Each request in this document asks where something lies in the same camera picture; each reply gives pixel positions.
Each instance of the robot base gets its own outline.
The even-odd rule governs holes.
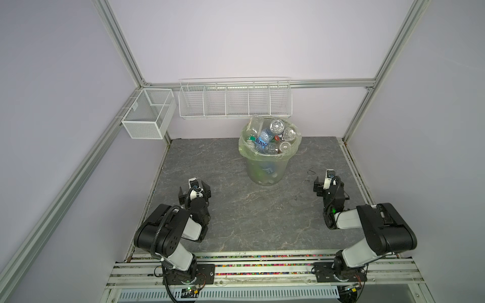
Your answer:
[[[204,280],[207,284],[214,284],[214,276],[215,276],[215,265],[214,264],[197,264],[197,274],[195,276],[196,280],[193,283],[189,284],[204,284]],[[166,272],[166,281],[168,285],[186,285],[180,280],[180,276],[177,275],[175,270],[167,270]]]
[[[340,276],[335,276],[334,262],[315,262],[312,272],[317,277],[317,282],[359,282],[356,276],[359,276],[361,282],[367,281],[367,276],[363,267],[347,269],[342,271]]]

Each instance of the table surface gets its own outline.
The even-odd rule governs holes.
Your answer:
[[[364,238],[361,229],[329,230],[313,181],[334,169],[350,196],[345,208],[364,204],[335,137],[304,137],[283,179],[261,186],[249,179],[238,139],[173,140],[149,207],[178,205],[178,190],[197,177],[210,186],[211,221],[201,243],[182,240],[190,252],[344,249]]]

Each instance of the metal basket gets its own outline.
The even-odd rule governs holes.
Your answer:
[[[247,118],[253,114],[290,117],[290,81],[182,84],[178,95],[184,119]]]
[[[121,122],[134,139],[163,139],[176,107],[171,89],[144,88]]]

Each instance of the translucent trash bin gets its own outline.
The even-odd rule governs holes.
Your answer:
[[[260,185],[273,185],[283,178],[288,161],[298,151],[301,142],[301,133],[291,122],[277,117],[264,117],[264,119],[280,119],[285,123],[285,128],[291,127],[296,132],[296,139],[291,142],[291,147],[284,153],[267,155],[258,152],[251,144],[246,142],[247,125],[243,127],[239,137],[239,152],[246,158],[247,174],[251,180]]]

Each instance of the black mounting plate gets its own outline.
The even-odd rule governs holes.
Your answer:
[[[206,285],[207,284],[214,284],[214,276],[215,276],[215,265],[214,264],[197,264],[197,274],[195,277],[197,280],[193,283],[190,283],[190,285],[194,284],[204,284],[204,280],[207,278]],[[175,273],[173,271],[168,271],[167,272],[167,277],[166,277],[168,285],[187,285],[182,283],[181,280],[177,278]]]
[[[312,272],[317,276],[317,282],[342,282],[334,277],[335,270],[332,268],[332,262],[315,262]],[[344,282],[358,282],[356,275],[359,276],[361,282],[367,281],[367,277],[363,268],[356,268],[342,272],[344,275]]]

